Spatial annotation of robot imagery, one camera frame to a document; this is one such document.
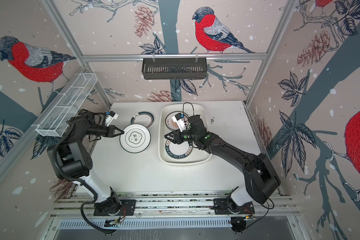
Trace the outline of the green rim plate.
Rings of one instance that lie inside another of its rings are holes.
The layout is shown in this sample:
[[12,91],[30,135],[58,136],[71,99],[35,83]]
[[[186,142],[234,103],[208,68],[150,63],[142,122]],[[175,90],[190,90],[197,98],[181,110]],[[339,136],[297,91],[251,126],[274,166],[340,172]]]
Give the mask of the green rim plate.
[[169,157],[179,160],[187,158],[191,154],[193,147],[189,145],[188,142],[183,142],[180,145],[177,145],[172,143],[170,140],[167,140],[165,150]]

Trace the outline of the white plate flower outline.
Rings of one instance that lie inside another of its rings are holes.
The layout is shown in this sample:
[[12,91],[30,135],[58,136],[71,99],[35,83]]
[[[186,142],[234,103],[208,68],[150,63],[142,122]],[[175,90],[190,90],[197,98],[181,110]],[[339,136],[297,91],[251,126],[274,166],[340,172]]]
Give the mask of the white plate flower outline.
[[120,144],[128,153],[141,153],[150,145],[151,133],[145,126],[132,124],[125,127],[123,131],[124,134],[120,136]]

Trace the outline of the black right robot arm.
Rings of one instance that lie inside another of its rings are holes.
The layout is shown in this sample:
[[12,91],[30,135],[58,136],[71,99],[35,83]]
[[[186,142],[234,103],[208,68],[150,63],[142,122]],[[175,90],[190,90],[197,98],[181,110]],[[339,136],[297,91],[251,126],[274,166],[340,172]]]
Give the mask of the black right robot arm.
[[188,142],[191,147],[222,158],[243,174],[245,185],[229,194],[225,210],[238,214],[249,202],[263,205],[281,185],[274,166],[265,154],[254,155],[228,144],[207,131],[199,115],[193,115],[185,122],[184,114],[178,113],[173,121],[179,129],[166,134],[165,139],[177,145]]

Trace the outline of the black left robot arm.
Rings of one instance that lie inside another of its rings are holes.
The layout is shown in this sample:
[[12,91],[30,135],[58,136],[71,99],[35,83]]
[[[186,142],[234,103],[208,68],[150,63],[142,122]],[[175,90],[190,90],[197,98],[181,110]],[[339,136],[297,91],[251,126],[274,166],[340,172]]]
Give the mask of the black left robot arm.
[[48,147],[48,155],[56,176],[60,180],[82,186],[93,197],[95,216],[124,215],[125,207],[120,202],[116,192],[105,185],[93,169],[91,154],[83,144],[83,139],[93,136],[93,141],[101,138],[114,138],[124,134],[124,131],[111,125],[118,115],[113,112],[94,113],[80,110],[67,121],[68,129],[57,144]]

